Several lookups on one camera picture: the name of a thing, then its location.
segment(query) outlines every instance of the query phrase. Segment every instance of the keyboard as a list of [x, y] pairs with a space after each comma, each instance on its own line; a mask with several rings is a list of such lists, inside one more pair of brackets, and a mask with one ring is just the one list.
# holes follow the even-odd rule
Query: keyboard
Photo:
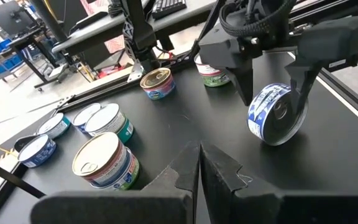
[[185, 8], [185, 0], [156, 0], [152, 10], [152, 17], [154, 19], [161, 19]]

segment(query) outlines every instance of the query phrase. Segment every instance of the floor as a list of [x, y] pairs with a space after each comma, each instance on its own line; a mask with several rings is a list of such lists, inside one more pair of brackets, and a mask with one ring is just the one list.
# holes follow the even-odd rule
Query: floor
[[[193, 44], [193, 40], [198, 37], [202, 27], [203, 25], [200, 24], [171, 36], [173, 44], [180, 46], [179, 50], [189, 49]], [[335, 72], [334, 75], [358, 93], [358, 67], [347, 68]], [[0, 121], [17, 117], [0, 124], [0, 143], [39, 119], [55, 105], [51, 104], [31, 113], [26, 113], [27, 111], [53, 103], [81, 89], [97, 85], [97, 83], [89, 84], [79, 73], [70, 75], [61, 84], [53, 83], [44, 86], [43, 92], [34, 89], [33, 86], [38, 83], [40, 83], [39, 78], [28, 72], [24, 72], [17, 79], [11, 78], [8, 83], [0, 80]]]

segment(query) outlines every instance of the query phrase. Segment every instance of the computer monitor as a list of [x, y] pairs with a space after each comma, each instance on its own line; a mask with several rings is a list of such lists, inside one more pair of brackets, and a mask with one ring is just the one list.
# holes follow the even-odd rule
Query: computer monitor
[[33, 24], [33, 20], [21, 10], [15, 1], [0, 5], [0, 27], [9, 35], [23, 32]]

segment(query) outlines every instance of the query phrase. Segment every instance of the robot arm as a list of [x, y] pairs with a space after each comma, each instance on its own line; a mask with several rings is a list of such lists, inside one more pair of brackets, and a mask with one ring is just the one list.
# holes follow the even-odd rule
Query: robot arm
[[219, 13], [220, 24], [200, 40], [202, 61], [224, 70], [247, 106], [253, 92], [252, 59], [264, 50], [296, 49], [296, 60], [285, 67], [291, 76], [294, 112], [305, 105], [323, 67], [358, 55], [358, 16], [321, 22], [289, 35], [288, 18], [295, 2], [227, 2]]

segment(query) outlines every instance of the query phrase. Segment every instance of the tin can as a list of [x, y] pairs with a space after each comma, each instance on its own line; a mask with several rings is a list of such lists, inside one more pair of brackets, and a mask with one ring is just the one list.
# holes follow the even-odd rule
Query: tin can
[[100, 110], [102, 105], [100, 103], [93, 103], [82, 109], [73, 119], [73, 125], [76, 126], [82, 133], [85, 131], [85, 124], [96, 112]]
[[204, 85], [208, 87], [218, 87], [230, 82], [229, 77], [222, 71], [215, 69], [205, 63], [202, 63], [199, 54], [194, 58], [198, 73], [200, 73]]
[[158, 68], [146, 74], [140, 86], [152, 100], [167, 96], [176, 86], [169, 68]]
[[128, 189], [139, 172], [139, 162], [114, 133], [89, 140], [76, 154], [74, 174], [96, 188]]
[[291, 88], [274, 83], [266, 86], [248, 109], [250, 131], [271, 146], [287, 142], [300, 129], [306, 118], [308, 102], [295, 114], [291, 107]]
[[63, 115], [57, 113], [41, 124], [37, 134], [47, 134], [51, 139], [61, 136], [70, 127], [70, 121]]
[[111, 103], [102, 107], [90, 117], [85, 124], [85, 131], [91, 136], [113, 132], [119, 136], [122, 142], [127, 142], [134, 132], [134, 127], [120, 111], [119, 105]]
[[17, 159], [27, 167], [37, 167], [49, 159], [56, 146], [46, 134], [41, 134], [22, 148]]

